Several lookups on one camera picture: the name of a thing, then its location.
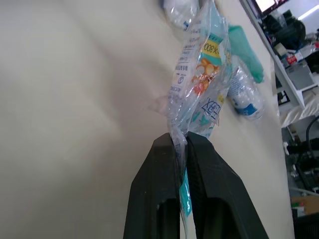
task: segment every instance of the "teal tag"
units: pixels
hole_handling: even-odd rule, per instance
[[[188,217],[191,213],[191,201],[188,185],[187,170],[185,171],[184,181],[179,189],[182,208],[184,209],[185,215]]]

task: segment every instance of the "white table surface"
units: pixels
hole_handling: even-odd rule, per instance
[[[291,239],[273,64],[240,3],[219,2],[264,66],[266,111],[253,123],[227,102],[210,140],[268,236]],[[0,238],[121,238],[131,182],[167,132],[147,108],[169,89],[181,35],[155,0],[6,0],[0,32]]]

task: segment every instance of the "white wall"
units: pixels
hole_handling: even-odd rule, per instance
[[[319,4],[319,0],[289,0],[279,7],[278,11],[284,13],[290,10],[293,16],[298,18],[317,4]],[[306,34],[316,31],[319,28],[319,10],[304,18],[302,22],[306,26]]]
[[[167,132],[147,107],[180,54],[169,26],[142,1],[63,2],[0,2],[1,239],[123,237],[132,180]]]

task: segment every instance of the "monitor screen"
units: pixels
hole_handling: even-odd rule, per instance
[[[274,4],[276,4],[275,0],[256,0],[258,7],[261,12],[264,12]]]

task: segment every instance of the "clear plastic wrapper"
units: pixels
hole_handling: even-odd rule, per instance
[[[186,32],[165,112],[179,165],[181,214],[187,236],[191,201],[186,159],[188,131],[210,136],[230,87],[232,72],[228,25],[207,0]]]
[[[254,78],[238,56],[232,56],[233,73],[228,91],[235,110],[249,120],[259,119],[264,112],[264,100]]]

